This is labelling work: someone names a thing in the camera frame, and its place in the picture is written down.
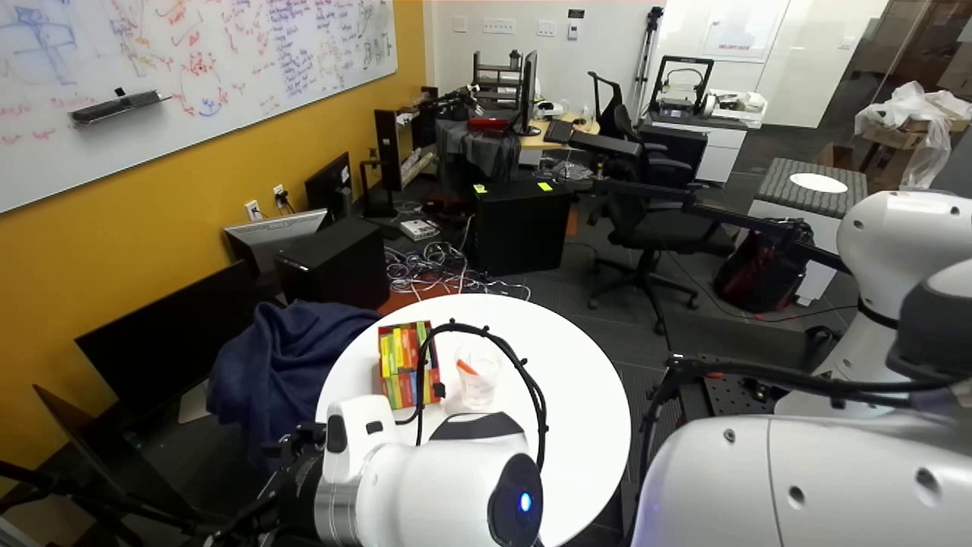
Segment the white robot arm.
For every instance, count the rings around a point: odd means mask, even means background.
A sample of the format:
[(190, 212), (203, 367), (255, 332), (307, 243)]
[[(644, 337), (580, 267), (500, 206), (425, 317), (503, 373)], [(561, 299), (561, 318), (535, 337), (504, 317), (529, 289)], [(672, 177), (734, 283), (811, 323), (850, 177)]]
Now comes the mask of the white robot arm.
[[(972, 202), (878, 191), (850, 206), (838, 254), (856, 317), (819, 372), (722, 362), (790, 392), (769, 414), (672, 430), (635, 499), (633, 547), (972, 547)], [(394, 410), (375, 387), (378, 335), (328, 373), (313, 533), (348, 547), (556, 547), (618, 493), (633, 417), (610, 359), (571, 318), (503, 296), (394, 313), (473, 355), (493, 401)]]

